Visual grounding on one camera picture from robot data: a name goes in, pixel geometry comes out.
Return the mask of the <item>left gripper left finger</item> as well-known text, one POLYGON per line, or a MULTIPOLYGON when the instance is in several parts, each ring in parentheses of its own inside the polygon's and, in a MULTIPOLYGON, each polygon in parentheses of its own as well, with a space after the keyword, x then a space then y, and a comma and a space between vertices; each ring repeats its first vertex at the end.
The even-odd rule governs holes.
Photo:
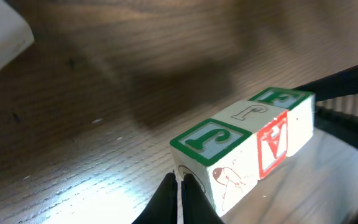
POLYGON ((174 172, 169 172, 132 224, 177 224, 177 193, 176 175, 174 172))

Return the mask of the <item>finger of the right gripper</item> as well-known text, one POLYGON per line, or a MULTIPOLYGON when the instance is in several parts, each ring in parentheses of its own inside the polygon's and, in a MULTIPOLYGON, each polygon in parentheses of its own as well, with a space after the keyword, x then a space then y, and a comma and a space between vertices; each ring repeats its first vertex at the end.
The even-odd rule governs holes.
MULTIPOLYGON (((358 94, 358 65, 295 88, 316 94, 317 102, 358 94)), ((358 149, 358 117, 315 107, 314 126, 358 149)))

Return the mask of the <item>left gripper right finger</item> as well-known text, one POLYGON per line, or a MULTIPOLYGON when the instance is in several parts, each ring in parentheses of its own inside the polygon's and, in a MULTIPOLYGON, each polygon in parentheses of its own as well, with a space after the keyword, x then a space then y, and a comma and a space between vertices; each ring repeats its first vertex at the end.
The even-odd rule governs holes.
POLYGON ((181 182, 181 201, 184 224, 224 224, 193 174, 186 174, 181 182))

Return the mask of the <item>red letter block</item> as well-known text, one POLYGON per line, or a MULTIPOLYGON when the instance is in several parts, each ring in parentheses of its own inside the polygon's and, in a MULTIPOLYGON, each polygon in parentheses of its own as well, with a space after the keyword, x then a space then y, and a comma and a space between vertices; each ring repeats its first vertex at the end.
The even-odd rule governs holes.
POLYGON ((288 154, 288 110, 240 100, 216 113, 213 119, 245 129, 255 136, 251 151, 257 154, 258 179, 264 179, 288 154))

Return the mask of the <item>wooden block yellow side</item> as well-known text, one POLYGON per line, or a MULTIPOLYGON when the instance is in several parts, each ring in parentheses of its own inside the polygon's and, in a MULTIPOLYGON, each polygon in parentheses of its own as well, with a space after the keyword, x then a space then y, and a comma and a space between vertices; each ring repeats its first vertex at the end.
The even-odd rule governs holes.
POLYGON ((288 110, 287 157, 295 155, 313 136, 314 93, 310 91, 268 87, 249 100, 288 110))

